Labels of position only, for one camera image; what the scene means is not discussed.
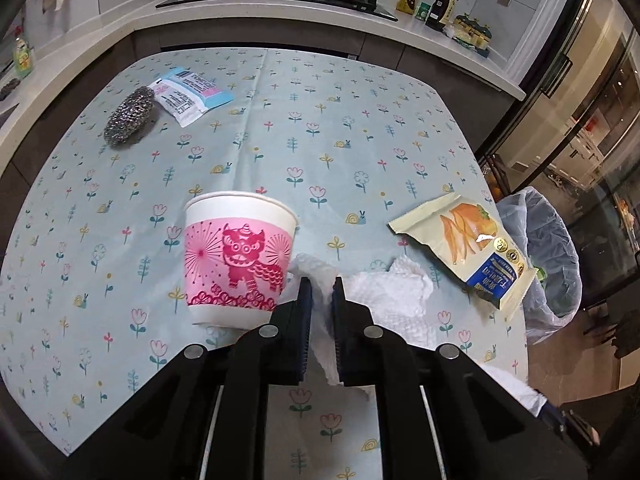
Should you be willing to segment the green dish soap bottle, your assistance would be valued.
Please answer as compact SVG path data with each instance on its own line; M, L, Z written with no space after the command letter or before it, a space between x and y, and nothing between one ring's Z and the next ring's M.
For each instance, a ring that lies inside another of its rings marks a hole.
M32 49L21 26L14 29L13 62L17 77L20 79L27 77L34 69Z

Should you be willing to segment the dark soy sauce bottle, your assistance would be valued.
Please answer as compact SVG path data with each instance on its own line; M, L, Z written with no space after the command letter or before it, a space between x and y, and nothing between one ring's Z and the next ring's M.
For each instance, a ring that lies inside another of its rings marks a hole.
M450 21L454 7L459 0L435 0L427 15L425 24L431 29L442 32Z

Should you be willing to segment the green lidded spice jar set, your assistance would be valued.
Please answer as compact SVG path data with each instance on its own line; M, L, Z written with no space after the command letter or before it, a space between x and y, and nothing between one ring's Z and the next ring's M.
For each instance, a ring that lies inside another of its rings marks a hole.
M492 33L477 18L470 18L467 13L459 14L452 23L445 26L445 34L460 46L488 58Z

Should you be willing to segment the dark scrubber on counter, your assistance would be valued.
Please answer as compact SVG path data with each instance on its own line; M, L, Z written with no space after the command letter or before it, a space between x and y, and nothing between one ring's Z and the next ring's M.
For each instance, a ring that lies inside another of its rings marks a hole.
M12 78L0 89L0 101L7 99L11 93L21 84L18 78Z

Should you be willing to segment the cream dried fruit snack bag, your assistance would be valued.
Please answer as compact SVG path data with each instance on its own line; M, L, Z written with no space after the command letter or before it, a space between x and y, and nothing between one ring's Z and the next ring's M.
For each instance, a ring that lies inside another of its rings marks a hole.
M429 200L388 226L431 249L459 281L504 315L518 310L536 276L501 221L459 194Z

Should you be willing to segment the trash bin with liner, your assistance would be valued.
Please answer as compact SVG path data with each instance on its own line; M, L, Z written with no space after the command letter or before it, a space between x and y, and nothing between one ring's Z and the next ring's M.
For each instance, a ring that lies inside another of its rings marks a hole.
M539 344L573 321L582 302L579 258L564 220L531 186L506 196L498 213L536 276L523 300L526 337Z

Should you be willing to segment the floral tablecloth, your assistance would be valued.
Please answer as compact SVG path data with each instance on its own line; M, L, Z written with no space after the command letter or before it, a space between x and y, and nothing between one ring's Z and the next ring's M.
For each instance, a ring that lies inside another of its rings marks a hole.
M155 101L109 146L137 88L183 67L233 101L181 128ZM442 98L369 64L287 50L149 56L117 75L50 145L1 271L1 376L62 455L64 479L498 479L518 468L492 428L524 410L484 373L527 376L524 316L466 289L388 224L456 193L496 206ZM344 280L407 256L432 280L437 346L364 330L374 384L331 386L310 348L297 386L271 385L277 326L191 321L186 204L273 198L297 216L291 261Z

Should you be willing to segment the small green jar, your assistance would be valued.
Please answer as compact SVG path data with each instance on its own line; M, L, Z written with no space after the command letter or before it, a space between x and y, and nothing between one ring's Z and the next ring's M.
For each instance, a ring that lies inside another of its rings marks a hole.
M428 16L430 15L431 5L426 2L421 2L420 6L416 9L416 14L414 14L414 18L421 22L425 22Z

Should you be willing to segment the glass sliding door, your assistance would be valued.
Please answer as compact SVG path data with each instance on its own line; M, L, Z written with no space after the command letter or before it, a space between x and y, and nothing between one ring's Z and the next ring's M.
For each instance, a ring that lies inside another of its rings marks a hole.
M562 217L582 307L639 276L639 34L618 0L582 0L540 84L485 157L496 200L531 186Z

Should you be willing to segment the white paper towel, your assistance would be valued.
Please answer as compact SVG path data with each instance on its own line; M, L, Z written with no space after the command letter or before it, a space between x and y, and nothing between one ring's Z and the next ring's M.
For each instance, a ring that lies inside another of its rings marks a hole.
M288 279L281 297L296 295L302 278L311 282L312 307L310 348L331 386L340 383L333 339L331 297L337 268L314 256L299 254L288 267ZM367 307L376 325L398 333L408 344L433 350L436 330L427 319L427 300L434 292L432 280L419 263L407 256L394 260L387 271L360 272L343 280L345 297Z

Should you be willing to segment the steel wool scrubber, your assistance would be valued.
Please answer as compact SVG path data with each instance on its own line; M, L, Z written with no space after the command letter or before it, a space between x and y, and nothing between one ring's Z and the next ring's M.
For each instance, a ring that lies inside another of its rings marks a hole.
M131 92L107 119L103 130L104 141L117 146L128 141L150 120L155 98L151 88L143 86Z

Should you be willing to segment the pink lion paper cup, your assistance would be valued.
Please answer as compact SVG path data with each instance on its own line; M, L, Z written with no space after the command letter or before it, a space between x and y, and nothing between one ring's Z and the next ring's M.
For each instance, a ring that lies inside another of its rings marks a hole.
M286 286L298 220L256 193L206 193L186 204L183 281L194 325L252 330Z

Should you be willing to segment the blue pink wipes packet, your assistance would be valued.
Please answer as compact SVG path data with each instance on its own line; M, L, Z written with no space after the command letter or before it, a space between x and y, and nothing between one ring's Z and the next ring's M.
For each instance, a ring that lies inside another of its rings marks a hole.
M171 114L181 128L186 128L210 110L233 101L230 91L218 88L205 77L176 67L148 85L155 101Z

